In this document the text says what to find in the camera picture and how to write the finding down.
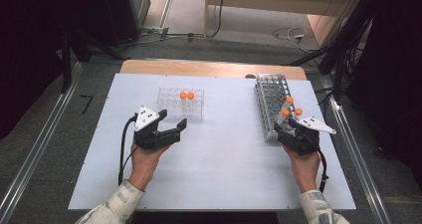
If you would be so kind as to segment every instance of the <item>wire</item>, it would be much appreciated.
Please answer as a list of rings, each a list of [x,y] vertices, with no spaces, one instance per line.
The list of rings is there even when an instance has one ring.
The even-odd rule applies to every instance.
[[[316,25],[314,26],[314,31],[317,29],[317,25],[319,24],[319,20],[321,17],[323,17],[325,15],[325,13],[328,11],[329,7],[331,6],[333,0],[329,0],[328,6],[326,7],[325,11],[323,11],[323,13],[319,16],[319,18],[316,21]]]
[[[193,38],[195,38],[195,39],[211,39],[211,38],[214,38],[218,34],[218,32],[220,31],[220,28],[221,28],[221,17],[222,17],[221,14],[222,14],[222,9],[223,9],[223,2],[224,2],[224,0],[221,0],[221,2],[220,2],[218,28],[214,32],[214,34],[211,35],[211,36],[204,36],[203,34],[195,34],[195,33],[186,33],[186,34],[185,33],[166,33],[166,34],[160,34],[160,33],[156,33],[156,32],[148,32],[147,34],[142,35],[139,38],[149,37],[149,36],[153,36],[153,35],[164,36],[164,37],[157,39],[157,40],[151,40],[151,41],[145,41],[145,42],[127,43],[127,44],[123,44],[122,46],[163,42],[163,41],[167,41],[167,40],[175,39],[175,38],[188,38],[188,39],[193,39]]]
[[[123,168],[124,169],[126,167],[127,162],[129,161],[129,159],[131,158],[131,156],[133,155],[133,153],[139,148],[139,146],[136,146],[136,148],[130,153],[130,155],[127,157],[126,161],[124,162]]]
[[[222,17],[221,16],[221,13],[223,11],[223,2],[224,2],[224,0],[221,0],[220,1],[220,10],[218,12],[218,27],[217,27],[217,30],[214,32],[213,35],[211,35],[211,36],[204,36],[203,34],[195,34],[195,33],[187,33],[187,34],[168,33],[168,34],[165,34],[165,35],[168,35],[168,36],[188,36],[188,38],[214,38],[218,34],[218,32],[220,32],[220,28],[221,28],[221,17]]]
[[[217,0],[214,0],[214,11],[213,11],[213,14],[214,14],[214,32],[215,32],[215,27],[216,27],[215,23],[217,22],[217,14],[215,13],[216,8],[217,8]]]
[[[324,89],[320,89],[320,90],[314,91],[315,94],[321,93],[321,92],[326,92],[326,95],[322,99],[322,101],[320,101],[317,105],[318,106],[321,106],[322,105],[322,117],[323,117],[323,119],[326,119],[326,109],[328,107],[329,98],[334,95],[334,87],[324,88]],[[340,95],[344,95],[345,94],[345,89],[340,90],[339,91],[339,94]]]
[[[280,37],[280,35],[277,33],[277,32],[279,32],[279,31],[283,31],[283,30],[288,30],[288,32],[287,32],[287,38],[281,38]],[[298,41],[297,42],[295,42],[293,39],[292,39],[292,37],[291,37],[291,32],[292,31],[303,31],[303,33],[301,33],[301,34],[298,34],[298,35],[300,35],[301,37],[298,39]],[[300,45],[299,45],[299,42],[304,38],[304,36],[306,36],[307,35],[307,33],[308,33],[308,30],[307,29],[305,29],[305,28],[279,28],[279,29],[277,29],[277,30],[275,30],[275,31],[273,31],[272,32],[272,35],[273,35],[273,37],[275,37],[275,38],[277,38],[277,39],[280,39],[280,40],[289,40],[295,47],[297,47],[298,49],[300,49],[300,50],[302,50],[302,51],[304,51],[305,53],[310,53],[311,51],[309,51],[309,50],[306,50],[306,49],[304,49],[304,48],[302,48]]]
[[[313,146],[316,147],[316,151],[319,153],[320,156],[320,161],[322,162],[322,178],[320,180],[320,184],[319,184],[319,191],[323,192],[323,190],[325,189],[325,183],[326,180],[329,179],[329,177],[326,175],[326,160],[325,160],[325,156],[323,155],[322,151],[320,150],[320,146],[318,143],[314,143],[314,140],[309,138],[306,134],[304,134],[303,132],[301,133],[301,136],[304,137],[308,142],[312,143]]]
[[[135,113],[134,116],[131,117],[127,121],[127,123],[126,123],[126,125],[124,126],[124,129],[123,129],[123,134],[121,135],[120,166],[119,166],[119,169],[118,169],[118,185],[121,185],[121,183],[123,182],[123,170],[124,170],[124,167],[126,166],[126,162],[127,162],[127,160],[126,160],[126,162],[123,165],[123,159],[124,159],[124,142],[126,140],[127,128],[130,125],[130,123],[133,122],[133,121],[136,121],[136,119],[137,119],[137,113]]]
[[[350,5],[350,3],[352,2],[353,0],[348,0],[348,2],[347,2],[347,4],[345,5],[345,8],[347,8],[348,7],[348,5]],[[338,34],[340,33],[340,30],[341,30],[341,28],[342,28],[342,26],[341,25],[343,25],[343,21],[344,21],[344,19],[345,19],[346,17],[344,16],[342,19],[341,19],[341,22],[338,24],[338,28],[337,28],[337,36],[338,36]]]
[[[344,63],[340,64],[344,67],[343,69],[343,76],[348,82],[352,82],[354,80],[353,70],[357,65],[357,61],[360,57],[358,51],[362,51],[361,49],[357,48],[359,45],[363,34],[369,29],[372,24],[372,19],[367,19],[364,21],[361,28],[357,31],[356,35],[352,38],[348,49],[345,50],[345,57]]]

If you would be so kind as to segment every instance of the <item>aluminum rail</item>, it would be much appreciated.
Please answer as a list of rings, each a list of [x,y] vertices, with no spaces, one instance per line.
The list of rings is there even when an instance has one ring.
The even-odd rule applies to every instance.
[[[62,114],[72,97],[72,94],[75,91],[82,70],[82,64],[77,62],[72,71],[72,77],[74,78],[74,81],[71,83],[68,90],[59,96],[59,99],[56,102],[52,112],[50,113],[49,118],[44,124],[43,129],[38,135],[37,140],[32,146],[18,173],[9,185],[6,191],[6,195],[0,205],[0,224],[6,224],[9,222],[13,211],[19,202],[19,199],[24,193],[25,188],[31,179],[31,176],[34,173],[38,162],[43,156],[43,153],[49,144],[50,138],[56,129],[56,126],[58,125]]]
[[[324,88],[332,88],[332,82],[329,75],[321,76],[321,82]],[[343,108],[338,106],[333,97],[329,98],[332,111],[335,119],[341,130],[348,153],[350,154],[357,176],[365,192],[366,199],[372,209],[372,214],[378,224],[392,223],[388,212],[384,206],[384,202],[376,188],[375,182],[369,172],[366,162],[360,153],[359,147],[354,139],[353,133],[348,125],[347,118],[344,114]]]
[[[161,19],[160,19],[160,22],[159,22],[160,28],[163,28],[164,25],[165,25],[165,21],[167,20],[168,10],[170,9],[171,1],[172,0],[167,0],[165,2],[164,11],[162,13],[162,16],[161,16]]]

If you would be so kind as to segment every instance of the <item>white table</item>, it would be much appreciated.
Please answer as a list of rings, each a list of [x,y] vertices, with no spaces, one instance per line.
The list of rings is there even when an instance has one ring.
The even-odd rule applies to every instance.
[[[137,210],[272,211],[300,208],[290,160],[280,143],[264,142],[254,79],[116,75],[87,153],[69,209],[92,209],[117,188],[120,139],[124,124],[140,105],[153,110],[159,87],[205,91],[204,118],[189,121],[160,159]],[[288,80],[303,117],[323,120],[310,82]],[[164,120],[159,130],[179,120]],[[126,135],[125,156],[133,130]],[[324,196],[334,209],[355,209],[328,134],[320,135],[327,159]],[[130,174],[130,164],[124,176]]]

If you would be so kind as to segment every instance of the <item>human hand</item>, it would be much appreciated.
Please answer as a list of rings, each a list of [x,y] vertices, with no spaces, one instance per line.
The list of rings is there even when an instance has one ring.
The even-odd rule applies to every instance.
[[[140,191],[145,191],[148,182],[158,165],[161,154],[170,146],[161,147],[157,150],[144,150],[133,144],[131,151],[132,172],[128,182]]]
[[[299,156],[297,153],[283,145],[285,152],[292,162],[293,176],[301,193],[317,188],[317,170],[320,157],[317,152]]]

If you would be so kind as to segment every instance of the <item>white sleeve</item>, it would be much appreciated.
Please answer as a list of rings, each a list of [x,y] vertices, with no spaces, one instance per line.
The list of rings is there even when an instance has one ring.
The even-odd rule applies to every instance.
[[[325,201],[322,193],[317,190],[310,190],[299,196],[305,216],[310,224],[347,224],[344,217],[335,213]]]
[[[123,224],[143,194],[144,192],[137,190],[125,179],[107,202],[92,209],[76,224]]]

